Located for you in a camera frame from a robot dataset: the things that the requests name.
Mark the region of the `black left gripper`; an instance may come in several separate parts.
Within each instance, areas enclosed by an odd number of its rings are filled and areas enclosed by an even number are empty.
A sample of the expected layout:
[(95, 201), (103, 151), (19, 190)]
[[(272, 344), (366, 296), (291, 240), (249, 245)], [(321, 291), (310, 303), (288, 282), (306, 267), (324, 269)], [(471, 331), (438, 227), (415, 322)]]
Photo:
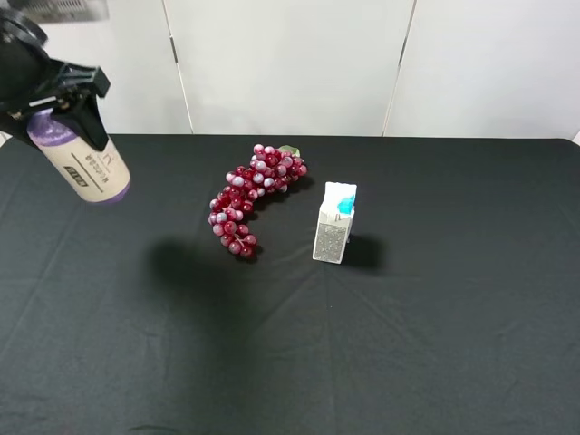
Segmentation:
[(110, 87), (107, 75), (99, 67), (51, 60), (41, 82), (11, 99), (1, 100), (1, 131), (19, 140), (30, 140), (29, 121), (37, 112), (50, 110), (55, 121), (94, 150), (104, 150), (109, 135), (97, 100), (104, 98)]

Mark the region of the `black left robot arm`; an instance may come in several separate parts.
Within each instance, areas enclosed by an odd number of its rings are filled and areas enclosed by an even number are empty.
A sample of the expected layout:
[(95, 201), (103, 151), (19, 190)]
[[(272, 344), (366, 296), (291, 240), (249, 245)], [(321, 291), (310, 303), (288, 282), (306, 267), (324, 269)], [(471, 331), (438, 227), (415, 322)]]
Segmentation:
[(109, 136), (98, 109), (111, 83), (99, 67), (51, 58), (48, 37), (23, 12), (1, 9), (1, 131), (31, 145), (32, 117), (48, 110), (94, 150), (103, 151)]

